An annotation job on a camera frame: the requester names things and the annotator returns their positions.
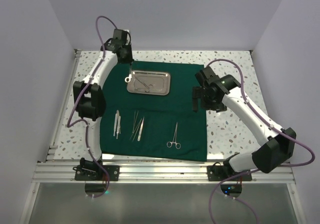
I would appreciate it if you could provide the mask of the steel surgical scissors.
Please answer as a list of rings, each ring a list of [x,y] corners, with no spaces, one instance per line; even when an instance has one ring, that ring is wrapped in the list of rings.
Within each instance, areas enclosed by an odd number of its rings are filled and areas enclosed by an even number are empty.
[[[128,76],[125,77],[124,81],[129,83],[132,80],[132,63],[129,64],[129,73]]]

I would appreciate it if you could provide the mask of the dark green surgical cloth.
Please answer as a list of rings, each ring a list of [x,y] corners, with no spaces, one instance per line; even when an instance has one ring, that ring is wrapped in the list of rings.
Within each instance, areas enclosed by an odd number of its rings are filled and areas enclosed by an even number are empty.
[[[106,110],[100,123],[99,143],[102,153],[205,162],[208,144],[206,112],[203,109],[197,112],[192,110],[192,88],[198,86],[195,74],[203,66],[135,61],[132,68],[170,73],[169,94],[156,96],[128,92],[125,77],[129,66],[116,65],[102,88],[106,100]],[[117,110],[121,116],[118,139],[113,134]],[[134,141],[129,139],[133,133],[135,111],[139,111],[136,125],[144,117],[140,141],[137,141],[139,132]],[[167,148],[167,142],[172,141],[176,123],[177,142],[181,148]]]

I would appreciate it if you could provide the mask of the steel ring-handle hemostat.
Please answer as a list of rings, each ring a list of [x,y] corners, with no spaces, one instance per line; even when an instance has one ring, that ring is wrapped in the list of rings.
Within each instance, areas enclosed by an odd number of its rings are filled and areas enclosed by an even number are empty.
[[[166,146],[167,146],[167,148],[171,148],[171,147],[175,146],[176,149],[180,149],[181,148],[181,144],[177,142],[178,123],[176,123],[174,131],[175,132],[174,132],[174,136],[173,136],[172,141],[168,141]]]

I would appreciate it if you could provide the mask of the thin steel tweezers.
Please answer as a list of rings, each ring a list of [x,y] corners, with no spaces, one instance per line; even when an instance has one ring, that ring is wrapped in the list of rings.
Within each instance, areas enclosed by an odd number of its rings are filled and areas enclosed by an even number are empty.
[[[139,130],[139,128],[140,128],[141,123],[142,123],[142,119],[138,122],[138,124],[137,124],[136,127],[134,128],[133,133],[132,133],[132,135],[131,135],[131,137],[130,137],[130,140],[131,140],[131,141],[134,141],[135,136],[136,136],[136,134],[137,134],[137,132],[138,132],[138,130]]]
[[[136,122],[137,122],[137,118],[138,118],[138,115],[139,115],[139,111],[135,111],[134,113],[134,125],[133,125],[133,130],[135,130],[135,127],[136,127]]]

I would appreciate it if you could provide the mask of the wide steel tweezers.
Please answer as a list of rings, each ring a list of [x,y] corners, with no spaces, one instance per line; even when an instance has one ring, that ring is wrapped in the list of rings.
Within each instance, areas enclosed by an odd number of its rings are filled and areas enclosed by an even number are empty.
[[[145,120],[145,117],[142,118],[142,121],[140,123],[140,128],[139,128],[139,132],[138,132],[138,138],[137,138],[137,141],[140,141],[141,140],[141,135],[142,135],[142,131],[143,131],[143,125],[144,125],[144,120]]]

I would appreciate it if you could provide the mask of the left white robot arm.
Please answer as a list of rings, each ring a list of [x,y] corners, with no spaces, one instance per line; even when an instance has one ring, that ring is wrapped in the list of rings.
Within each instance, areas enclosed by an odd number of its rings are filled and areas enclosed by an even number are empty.
[[[73,116],[70,116],[67,127],[84,123],[87,154],[87,157],[81,158],[79,165],[73,168],[77,181],[113,181],[115,179],[112,176],[113,172],[118,172],[115,166],[103,165],[98,135],[107,106],[103,85],[117,64],[132,64],[131,40],[129,30],[114,29],[113,36],[101,43],[100,54],[92,70],[83,80],[73,83],[74,106],[71,114],[77,113],[79,119],[72,121]]]

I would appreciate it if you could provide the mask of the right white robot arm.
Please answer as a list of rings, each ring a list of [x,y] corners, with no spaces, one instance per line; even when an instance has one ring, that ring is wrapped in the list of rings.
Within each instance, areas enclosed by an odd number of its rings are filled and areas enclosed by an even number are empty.
[[[294,151],[296,132],[283,129],[277,123],[263,123],[268,116],[261,109],[249,108],[251,99],[242,92],[241,83],[232,75],[219,77],[211,67],[195,75],[199,83],[192,89],[192,109],[216,112],[231,109],[256,138],[260,148],[253,152],[234,154],[223,161],[222,170],[228,180],[236,179],[241,172],[255,169],[269,173],[289,160]]]

